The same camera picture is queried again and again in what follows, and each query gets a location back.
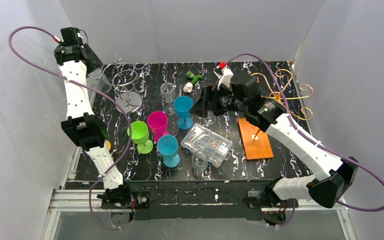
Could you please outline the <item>clear glass back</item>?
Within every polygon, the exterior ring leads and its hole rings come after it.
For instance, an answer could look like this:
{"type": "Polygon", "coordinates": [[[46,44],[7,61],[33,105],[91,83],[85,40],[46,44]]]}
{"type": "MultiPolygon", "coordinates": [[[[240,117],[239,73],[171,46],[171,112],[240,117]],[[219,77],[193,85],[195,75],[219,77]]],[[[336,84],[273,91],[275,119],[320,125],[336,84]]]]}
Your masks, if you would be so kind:
{"type": "Polygon", "coordinates": [[[161,101],[164,105],[164,112],[168,116],[175,114],[173,102],[176,99],[176,86],[166,82],[160,87],[161,101]]]}

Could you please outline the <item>teal plastic wine glass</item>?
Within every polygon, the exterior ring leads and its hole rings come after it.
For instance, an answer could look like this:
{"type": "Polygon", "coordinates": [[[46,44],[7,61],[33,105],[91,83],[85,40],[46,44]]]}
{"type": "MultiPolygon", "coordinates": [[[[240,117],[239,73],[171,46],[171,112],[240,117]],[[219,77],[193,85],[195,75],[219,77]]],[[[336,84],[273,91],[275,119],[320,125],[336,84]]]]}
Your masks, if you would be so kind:
{"type": "Polygon", "coordinates": [[[175,114],[179,118],[177,125],[182,130],[187,130],[194,124],[190,114],[193,105],[193,100],[186,95],[177,97],[173,102],[175,114]]]}

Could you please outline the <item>clear glass front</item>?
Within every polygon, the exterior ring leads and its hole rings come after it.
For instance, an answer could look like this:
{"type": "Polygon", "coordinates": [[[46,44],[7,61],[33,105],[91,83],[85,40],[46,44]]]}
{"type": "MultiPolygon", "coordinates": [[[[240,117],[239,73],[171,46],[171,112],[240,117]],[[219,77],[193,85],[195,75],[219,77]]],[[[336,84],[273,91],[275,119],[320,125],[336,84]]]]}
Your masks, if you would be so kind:
{"type": "Polygon", "coordinates": [[[209,156],[204,151],[196,151],[192,155],[191,162],[194,174],[202,174],[209,165],[209,156]]]}

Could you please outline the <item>orange plastic wine glass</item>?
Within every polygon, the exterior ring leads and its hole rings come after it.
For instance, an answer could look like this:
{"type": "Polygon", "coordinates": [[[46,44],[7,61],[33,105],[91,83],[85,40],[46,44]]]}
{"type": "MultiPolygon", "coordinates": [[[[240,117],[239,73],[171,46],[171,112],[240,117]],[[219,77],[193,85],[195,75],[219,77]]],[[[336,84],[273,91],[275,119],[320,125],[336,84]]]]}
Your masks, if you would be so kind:
{"type": "Polygon", "coordinates": [[[112,147],[110,141],[106,140],[105,144],[106,144],[107,149],[110,150],[112,147]]]}

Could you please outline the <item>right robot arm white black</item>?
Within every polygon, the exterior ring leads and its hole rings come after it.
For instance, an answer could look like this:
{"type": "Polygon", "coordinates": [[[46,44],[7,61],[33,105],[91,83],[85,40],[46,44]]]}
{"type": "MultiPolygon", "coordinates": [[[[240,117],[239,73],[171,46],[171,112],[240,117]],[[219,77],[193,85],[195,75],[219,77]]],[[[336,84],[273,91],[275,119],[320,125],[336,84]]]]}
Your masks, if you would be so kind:
{"type": "Polygon", "coordinates": [[[205,118],[208,111],[216,116],[243,113],[251,125],[281,142],[311,170],[312,175],[279,177],[266,185],[261,197],[267,203],[306,199],[332,208],[355,179],[357,166],[323,150],[322,144],[290,119],[285,107],[261,95],[257,80],[251,76],[246,82],[234,76],[230,87],[205,86],[190,112],[205,118]]]}

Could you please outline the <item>clear wine glass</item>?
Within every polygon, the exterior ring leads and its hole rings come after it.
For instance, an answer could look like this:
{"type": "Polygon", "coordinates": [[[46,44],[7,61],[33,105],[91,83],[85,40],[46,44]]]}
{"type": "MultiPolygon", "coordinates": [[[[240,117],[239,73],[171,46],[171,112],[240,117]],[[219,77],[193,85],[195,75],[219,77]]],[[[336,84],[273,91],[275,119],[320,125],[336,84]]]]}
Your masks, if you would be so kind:
{"type": "Polygon", "coordinates": [[[204,120],[204,123],[206,125],[210,126],[210,125],[213,125],[216,122],[217,118],[216,118],[215,114],[212,111],[209,111],[207,113],[207,117],[205,117],[203,120],[204,120]]]}

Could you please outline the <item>green plastic wine glass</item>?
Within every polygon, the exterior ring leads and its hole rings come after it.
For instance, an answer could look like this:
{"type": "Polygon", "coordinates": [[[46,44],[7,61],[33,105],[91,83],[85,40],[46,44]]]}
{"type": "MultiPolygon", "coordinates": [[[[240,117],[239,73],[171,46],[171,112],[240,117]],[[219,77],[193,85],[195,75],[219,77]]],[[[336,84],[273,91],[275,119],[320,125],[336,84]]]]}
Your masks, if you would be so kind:
{"type": "Polygon", "coordinates": [[[131,131],[128,129],[127,134],[136,144],[136,149],[140,154],[148,154],[153,150],[153,142],[150,140],[148,125],[140,120],[130,124],[131,131]]]}

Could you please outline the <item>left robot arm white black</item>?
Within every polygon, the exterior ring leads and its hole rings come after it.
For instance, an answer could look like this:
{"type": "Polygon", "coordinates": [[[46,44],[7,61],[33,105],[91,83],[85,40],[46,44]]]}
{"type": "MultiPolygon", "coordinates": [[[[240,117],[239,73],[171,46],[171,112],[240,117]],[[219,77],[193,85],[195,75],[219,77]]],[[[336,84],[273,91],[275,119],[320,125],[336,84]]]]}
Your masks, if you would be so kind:
{"type": "Polygon", "coordinates": [[[84,86],[89,74],[96,76],[103,66],[102,61],[87,43],[84,43],[80,30],[66,27],[61,30],[62,41],[54,50],[58,67],[66,82],[66,120],[61,128],[77,147],[89,155],[102,177],[104,194],[97,198],[120,207],[128,207],[132,202],[130,187],[110,154],[110,142],[104,122],[93,113],[89,93],[84,86]]]}

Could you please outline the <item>blue plastic wine glass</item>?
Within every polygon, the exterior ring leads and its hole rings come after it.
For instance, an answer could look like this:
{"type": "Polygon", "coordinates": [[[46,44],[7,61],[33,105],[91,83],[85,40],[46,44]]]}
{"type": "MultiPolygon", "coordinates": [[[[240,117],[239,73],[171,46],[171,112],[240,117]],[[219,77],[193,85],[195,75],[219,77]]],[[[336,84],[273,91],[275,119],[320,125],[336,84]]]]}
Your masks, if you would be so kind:
{"type": "Polygon", "coordinates": [[[157,142],[157,150],[168,168],[175,168],[180,163],[179,143],[173,135],[163,135],[157,142]]]}

